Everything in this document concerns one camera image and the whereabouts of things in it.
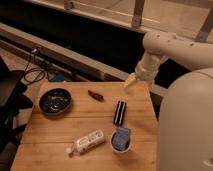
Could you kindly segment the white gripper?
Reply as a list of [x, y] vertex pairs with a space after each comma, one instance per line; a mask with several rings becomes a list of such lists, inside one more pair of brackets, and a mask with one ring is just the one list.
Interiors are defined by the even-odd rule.
[[[167, 58], [165, 56], [144, 53], [142, 59], [135, 67], [137, 78], [141, 81], [153, 80], [158, 73], [160, 65], [163, 64], [166, 60]], [[129, 76], [124, 83], [124, 88], [128, 88], [134, 84], [137, 81], [136, 76]]]

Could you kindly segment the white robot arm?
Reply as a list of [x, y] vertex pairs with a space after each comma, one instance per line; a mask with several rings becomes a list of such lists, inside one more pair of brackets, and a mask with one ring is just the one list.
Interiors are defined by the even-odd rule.
[[161, 102], [157, 171], [213, 171], [213, 44], [148, 32], [143, 47], [125, 87], [153, 80], [165, 58], [189, 70], [169, 86]]

